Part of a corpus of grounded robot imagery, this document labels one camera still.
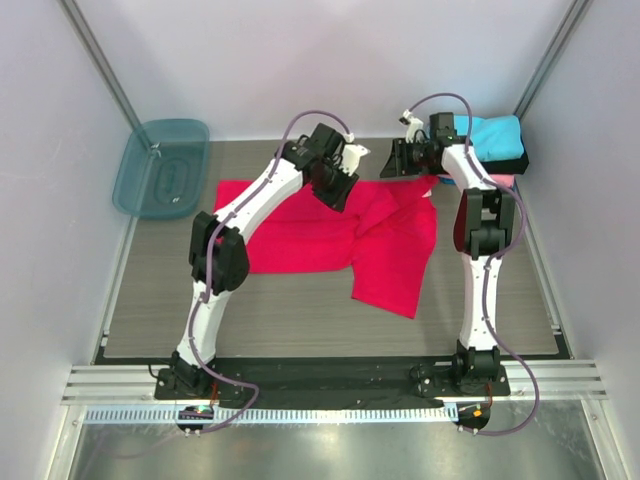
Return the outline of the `red t shirt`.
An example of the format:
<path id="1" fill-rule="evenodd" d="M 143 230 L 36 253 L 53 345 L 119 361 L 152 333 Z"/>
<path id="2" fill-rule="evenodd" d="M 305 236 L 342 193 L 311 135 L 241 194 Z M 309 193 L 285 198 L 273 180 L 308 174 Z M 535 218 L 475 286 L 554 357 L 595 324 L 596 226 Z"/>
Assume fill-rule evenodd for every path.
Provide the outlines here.
<path id="1" fill-rule="evenodd" d="M 437 179 L 360 180 L 343 212 L 322 204 L 308 187 L 278 206 L 248 242 L 253 274 L 306 274 L 350 268 L 352 297 L 414 318 L 438 213 Z"/>

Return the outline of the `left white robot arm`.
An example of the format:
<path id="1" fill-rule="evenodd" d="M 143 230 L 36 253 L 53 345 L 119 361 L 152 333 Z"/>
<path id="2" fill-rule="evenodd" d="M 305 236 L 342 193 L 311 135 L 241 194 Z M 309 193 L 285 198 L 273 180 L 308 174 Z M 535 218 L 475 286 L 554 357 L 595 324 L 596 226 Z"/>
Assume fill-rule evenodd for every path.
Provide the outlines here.
<path id="1" fill-rule="evenodd" d="M 304 187 L 325 206 L 342 212 L 369 149 L 320 123 L 311 135 L 284 140 L 258 178 L 235 199 L 193 220 L 189 264 L 193 297 L 185 332 L 160 371 L 158 386 L 193 400 L 205 397 L 215 376 L 217 335 L 231 295 L 246 280 L 247 247 L 257 228 Z"/>

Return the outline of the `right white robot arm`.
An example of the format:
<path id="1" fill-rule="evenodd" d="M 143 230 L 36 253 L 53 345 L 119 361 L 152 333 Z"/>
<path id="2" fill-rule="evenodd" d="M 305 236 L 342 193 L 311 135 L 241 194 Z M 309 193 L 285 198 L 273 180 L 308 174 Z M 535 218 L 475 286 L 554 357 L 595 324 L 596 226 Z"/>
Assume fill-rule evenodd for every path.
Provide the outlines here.
<path id="1" fill-rule="evenodd" d="M 453 114 L 433 114 L 425 127 L 407 110 L 400 122 L 406 126 L 405 136 L 392 141 L 380 176 L 446 174 L 453 180 L 460 192 L 453 243 L 461 255 L 465 286 L 463 323 L 451 364 L 418 365 L 411 377 L 422 397 L 483 395 L 504 376 L 495 316 L 499 253 L 511 245 L 515 200 L 482 166 L 470 135 L 457 132 Z"/>

